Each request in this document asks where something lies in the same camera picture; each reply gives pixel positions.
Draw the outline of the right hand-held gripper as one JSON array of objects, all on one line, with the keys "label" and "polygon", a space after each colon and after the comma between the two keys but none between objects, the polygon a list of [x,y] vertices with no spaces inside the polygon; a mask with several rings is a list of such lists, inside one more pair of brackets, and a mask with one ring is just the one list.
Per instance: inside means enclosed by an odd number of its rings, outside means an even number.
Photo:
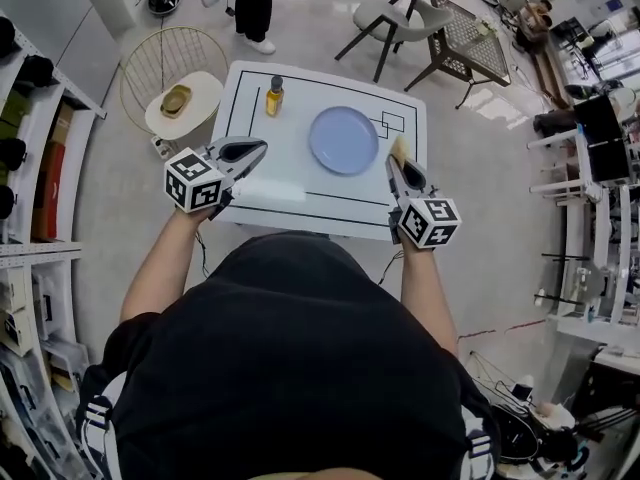
[{"label": "right hand-held gripper", "polygon": [[389,212],[392,242],[399,244],[404,236],[417,249],[447,245],[461,225],[454,201],[443,197],[435,186],[427,191],[426,171],[413,159],[407,158],[400,165],[389,154],[385,166],[396,200],[396,207]]}]

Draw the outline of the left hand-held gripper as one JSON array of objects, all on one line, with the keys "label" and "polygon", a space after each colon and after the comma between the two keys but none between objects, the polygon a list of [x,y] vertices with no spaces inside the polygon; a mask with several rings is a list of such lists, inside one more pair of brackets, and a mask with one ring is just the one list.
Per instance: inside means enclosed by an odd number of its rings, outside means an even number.
[{"label": "left hand-held gripper", "polygon": [[232,187],[266,155],[264,140],[227,136],[208,149],[186,147],[164,165],[164,192],[186,214],[212,210],[217,216],[233,200]]}]

